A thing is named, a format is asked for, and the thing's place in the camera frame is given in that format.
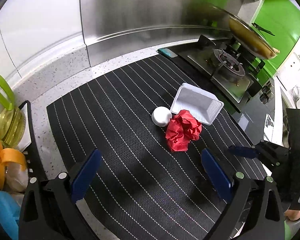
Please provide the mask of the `person's right hand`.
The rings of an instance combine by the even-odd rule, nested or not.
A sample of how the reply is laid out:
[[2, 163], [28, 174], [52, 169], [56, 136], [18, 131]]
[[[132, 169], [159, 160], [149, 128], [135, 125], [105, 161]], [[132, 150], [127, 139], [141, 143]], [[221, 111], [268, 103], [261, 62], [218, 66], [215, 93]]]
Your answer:
[[284, 215], [291, 221], [300, 220], [300, 210], [287, 210]]

